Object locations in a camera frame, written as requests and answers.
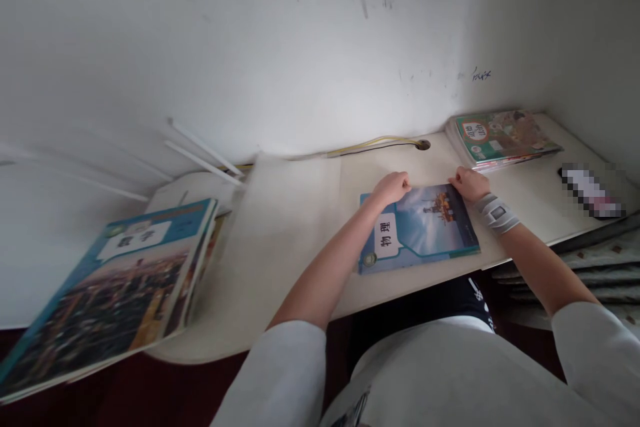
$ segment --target wristband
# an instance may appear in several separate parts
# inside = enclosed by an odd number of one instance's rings
[[[488,193],[475,203],[487,225],[498,235],[507,233],[520,223],[518,217],[501,199]]]

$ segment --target person's left hand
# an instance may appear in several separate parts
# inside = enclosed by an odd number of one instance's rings
[[[409,174],[393,172],[378,182],[371,193],[371,199],[386,207],[390,203],[399,201],[410,190]]]

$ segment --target hand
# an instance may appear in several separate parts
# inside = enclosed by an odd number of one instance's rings
[[[379,202],[384,208],[390,203],[399,201],[410,190],[409,174],[407,172],[393,172],[378,182],[370,198],[377,203]]]
[[[449,182],[460,192],[460,195],[473,203],[488,193],[491,193],[489,179],[482,175],[482,173],[466,167],[458,167],[458,170],[455,172],[455,178],[450,178]]]

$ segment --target writing on wall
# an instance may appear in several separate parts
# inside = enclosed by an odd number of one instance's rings
[[[484,70],[484,72],[480,72],[478,71],[478,67],[476,67],[473,71],[473,77],[471,78],[471,81],[486,80],[489,77],[491,77],[491,70]]]

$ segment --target person's right hand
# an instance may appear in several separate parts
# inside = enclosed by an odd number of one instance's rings
[[[455,178],[450,178],[449,182],[460,192],[460,195],[473,203],[488,193],[491,193],[489,179],[482,175],[482,173],[466,167],[458,167],[458,170],[455,172]]]

